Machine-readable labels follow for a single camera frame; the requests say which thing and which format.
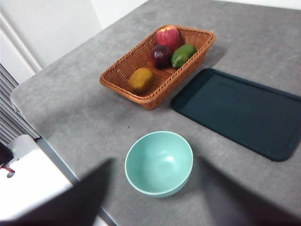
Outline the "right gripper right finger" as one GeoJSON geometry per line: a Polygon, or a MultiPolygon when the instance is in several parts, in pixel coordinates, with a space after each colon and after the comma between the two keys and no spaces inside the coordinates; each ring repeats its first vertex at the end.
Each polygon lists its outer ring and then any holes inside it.
{"type": "Polygon", "coordinates": [[[301,218],[249,191],[203,157],[200,186],[218,226],[299,226],[301,218]]]}

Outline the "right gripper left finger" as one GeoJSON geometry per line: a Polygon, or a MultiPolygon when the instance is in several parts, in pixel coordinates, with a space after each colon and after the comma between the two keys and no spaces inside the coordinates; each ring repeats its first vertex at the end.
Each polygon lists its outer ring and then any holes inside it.
{"type": "Polygon", "coordinates": [[[104,202],[115,160],[109,158],[73,187],[6,226],[91,226],[104,202]]]}

